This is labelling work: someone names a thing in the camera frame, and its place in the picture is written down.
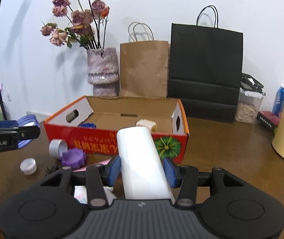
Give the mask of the purple ceramic vase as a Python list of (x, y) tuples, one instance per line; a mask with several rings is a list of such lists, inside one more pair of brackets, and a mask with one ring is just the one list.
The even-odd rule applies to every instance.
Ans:
[(93, 96), (116, 97), (119, 80), (116, 48), (87, 50), (88, 83), (93, 85)]

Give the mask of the red cardboard box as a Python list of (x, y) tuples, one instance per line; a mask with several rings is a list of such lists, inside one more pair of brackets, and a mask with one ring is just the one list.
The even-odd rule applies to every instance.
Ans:
[(82, 96), (44, 121), (49, 140), (62, 139), (87, 154), (117, 155), (117, 132), (141, 119), (156, 123), (152, 133), (160, 158), (181, 163), (190, 131), (181, 100)]

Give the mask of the white tape roll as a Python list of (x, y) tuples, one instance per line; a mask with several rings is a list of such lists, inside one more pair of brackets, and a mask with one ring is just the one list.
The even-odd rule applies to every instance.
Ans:
[(62, 139), (53, 139), (49, 143), (49, 155), (56, 160), (60, 160), (62, 155), (66, 153), (67, 150), (68, 145)]

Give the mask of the dried pink roses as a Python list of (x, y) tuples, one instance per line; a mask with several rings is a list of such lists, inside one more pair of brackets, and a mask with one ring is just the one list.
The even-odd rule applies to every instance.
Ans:
[(104, 50), (105, 36), (110, 8), (102, 0), (53, 0), (52, 14), (65, 17), (68, 24), (60, 28), (56, 23), (44, 23), (40, 29), (57, 47), (74, 43), (86, 50)]

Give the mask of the blue drink can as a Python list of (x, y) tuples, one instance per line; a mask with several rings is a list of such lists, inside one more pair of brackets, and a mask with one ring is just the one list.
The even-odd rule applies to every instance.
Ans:
[(276, 93), (272, 112), (275, 116), (281, 118), (283, 110), (284, 110), (284, 87), (281, 86)]

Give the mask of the white spray bottle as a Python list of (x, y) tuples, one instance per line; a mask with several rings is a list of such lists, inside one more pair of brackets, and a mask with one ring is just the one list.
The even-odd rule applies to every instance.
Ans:
[(114, 194), (114, 187), (104, 187), (103, 188), (107, 197), (108, 204), (111, 205), (117, 196)]

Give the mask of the purple ridged lid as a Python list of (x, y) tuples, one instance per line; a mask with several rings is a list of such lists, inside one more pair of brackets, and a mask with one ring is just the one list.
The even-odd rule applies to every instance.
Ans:
[(71, 167), (73, 170), (80, 169), (86, 164), (86, 153), (79, 148), (72, 148), (63, 153), (61, 157), (63, 166)]

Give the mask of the white cube power adapter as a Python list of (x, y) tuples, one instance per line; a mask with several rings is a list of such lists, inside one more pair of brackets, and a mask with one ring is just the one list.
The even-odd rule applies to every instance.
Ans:
[(148, 119), (140, 119), (135, 123), (136, 127), (147, 127), (150, 132), (156, 132), (156, 122)]

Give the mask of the small white round cap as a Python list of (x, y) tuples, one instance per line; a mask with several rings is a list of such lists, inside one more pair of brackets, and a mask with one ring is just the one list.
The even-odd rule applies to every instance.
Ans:
[(26, 158), (20, 164), (20, 170), (24, 175), (33, 175), (37, 168), (36, 160), (34, 158)]

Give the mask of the black paper bag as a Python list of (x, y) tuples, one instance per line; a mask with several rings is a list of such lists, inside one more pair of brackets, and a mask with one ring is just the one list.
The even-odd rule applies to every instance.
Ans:
[(243, 34), (212, 27), (172, 24), (168, 68), (170, 98), (180, 99), (188, 117), (233, 122), (243, 61)]

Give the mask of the clear seed container black lid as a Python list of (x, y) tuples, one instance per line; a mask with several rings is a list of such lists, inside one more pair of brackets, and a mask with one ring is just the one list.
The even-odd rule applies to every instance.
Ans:
[(249, 74), (242, 73), (235, 121), (254, 124), (266, 95), (263, 84)]

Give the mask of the clear box of white beads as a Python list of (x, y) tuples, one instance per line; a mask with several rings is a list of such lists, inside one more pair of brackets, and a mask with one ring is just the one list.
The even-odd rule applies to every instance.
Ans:
[(74, 187), (74, 198), (79, 201), (79, 203), (87, 205), (87, 188), (85, 186), (75, 186)]

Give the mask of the blue rimmed round container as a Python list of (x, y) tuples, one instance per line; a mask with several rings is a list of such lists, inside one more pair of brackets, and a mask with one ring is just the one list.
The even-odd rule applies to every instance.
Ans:
[(40, 136), (40, 124), (34, 114), (28, 114), (17, 120), (19, 128), (18, 149), (26, 147)]

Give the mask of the white panel against wall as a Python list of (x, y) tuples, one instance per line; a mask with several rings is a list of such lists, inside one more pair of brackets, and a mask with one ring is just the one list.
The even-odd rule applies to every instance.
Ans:
[(33, 111), (26, 111), (26, 114), (27, 115), (32, 114), (36, 116), (38, 122), (43, 122), (51, 116), (50, 114), (47, 114), (47, 113), (39, 113), (39, 112), (33, 112)]

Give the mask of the brown paper bag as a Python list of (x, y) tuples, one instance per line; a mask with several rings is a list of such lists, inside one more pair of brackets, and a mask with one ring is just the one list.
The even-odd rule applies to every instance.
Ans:
[(140, 22), (128, 26), (128, 43), (120, 44), (120, 96), (167, 96), (169, 42), (155, 40), (151, 28)]

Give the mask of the dark red book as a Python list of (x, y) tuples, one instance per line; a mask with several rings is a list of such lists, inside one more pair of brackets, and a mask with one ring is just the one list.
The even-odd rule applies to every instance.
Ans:
[(280, 118), (273, 114), (271, 111), (259, 111), (257, 120), (273, 134), (276, 133)]

